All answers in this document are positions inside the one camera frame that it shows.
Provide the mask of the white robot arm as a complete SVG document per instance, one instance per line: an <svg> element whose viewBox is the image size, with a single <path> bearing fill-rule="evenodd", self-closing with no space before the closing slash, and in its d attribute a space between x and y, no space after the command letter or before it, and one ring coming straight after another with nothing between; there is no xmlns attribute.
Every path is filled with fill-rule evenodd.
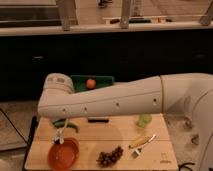
<svg viewBox="0 0 213 171"><path fill-rule="evenodd" d="M69 76L51 73L44 82L38 113L46 118L60 119L187 114L199 135L195 171L213 171L213 74L160 75L75 92Z"/></svg>

